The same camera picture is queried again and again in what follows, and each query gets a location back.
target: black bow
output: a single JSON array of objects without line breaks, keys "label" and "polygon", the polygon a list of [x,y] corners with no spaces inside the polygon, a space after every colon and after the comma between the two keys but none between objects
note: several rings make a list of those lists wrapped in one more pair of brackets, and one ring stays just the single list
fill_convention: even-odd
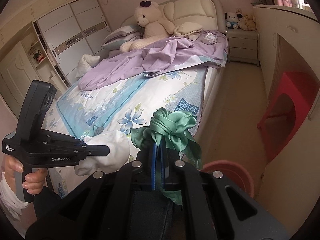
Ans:
[{"label": "black bow", "polygon": [[151,5],[151,1],[142,1],[140,2],[141,7],[149,7]]}]

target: drawer handle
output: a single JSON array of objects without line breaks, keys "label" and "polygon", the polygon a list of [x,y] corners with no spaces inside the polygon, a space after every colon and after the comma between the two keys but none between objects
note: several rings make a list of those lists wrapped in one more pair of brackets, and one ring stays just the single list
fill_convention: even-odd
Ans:
[{"label": "drawer handle", "polygon": [[277,34],[276,33],[273,33],[273,46],[276,48],[277,47]]},{"label": "drawer handle", "polygon": [[288,28],[289,30],[292,30],[294,33],[299,33],[298,30],[295,29],[295,28],[292,27],[292,26],[287,25],[287,28]]}]

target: metal bolt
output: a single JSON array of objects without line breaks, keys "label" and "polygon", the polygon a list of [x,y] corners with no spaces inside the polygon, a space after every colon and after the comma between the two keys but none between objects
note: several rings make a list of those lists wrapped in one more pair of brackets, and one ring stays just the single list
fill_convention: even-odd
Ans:
[{"label": "metal bolt", "polygon": [[223,177],[223,173],[221,171],[214,171],[213,176],[217,179],[221,179]]},{"label": "metal bolt", "polygon": [[131,165],[132,165],[133,167],[135,167],[135,168],[138,168],[138,167],[141,167],[142,162],[141,162],[141,161],[133,161],[133,162],[131,163]]},{"label": "metal bolt", "polygon": [[103,172],[102,171],[95,171],[93,174],[93,177],[95,179],[101,179],[103,177]]},{"label": "metal bolt", "polygon": [[185,165],[184,161],[181,161],[181,160],[175,161],[174,164],[175,164],[177,167],[183,167],[183,166]]}]

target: plush dog toy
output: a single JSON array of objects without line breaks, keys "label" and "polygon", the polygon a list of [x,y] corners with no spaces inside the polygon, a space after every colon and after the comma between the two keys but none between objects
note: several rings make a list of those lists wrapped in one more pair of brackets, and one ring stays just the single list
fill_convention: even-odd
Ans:
[{"label": "plush dog toy", "polygon": [[247,27],[248,19],[244,16],[243,18],[239,19],[239,22],[240,22],[240,26],[239,26],[240,29],[247,31],[248,30],[248,27]]},{"label": "plush dog toy", "polygon": [[238,29],[240,22],[239,18],[242,18],[241,14],[236,14],[233,12],[228,12],[224,14],[226,18],[226,26],[230,29]]},{"label": "plush dog toy", "polygon": [[120,51],[141,49],[151,43],[168,38],[173,34],[174,24],[165,19],[156,2],[142,1],[134,12],[134,18],[145,28],[143,39],[128,41],[121,45]]},{"label": "plush dog toy", "polygon": [[248,30],[249,31],[255,31],[256,30],[256,18],[254,15],[247,15],[247,19],[248,19],[248,22],[246,23],[247,27],[248,27]]}]

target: nightstand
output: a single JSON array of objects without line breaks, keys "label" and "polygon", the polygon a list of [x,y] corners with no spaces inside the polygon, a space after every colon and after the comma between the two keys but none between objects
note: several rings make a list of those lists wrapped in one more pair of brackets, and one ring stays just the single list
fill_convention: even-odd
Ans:
[{"label": "nightstand", "polygon": [[226,29],[228,61],[241,61],[259,66],[259,32]]}]

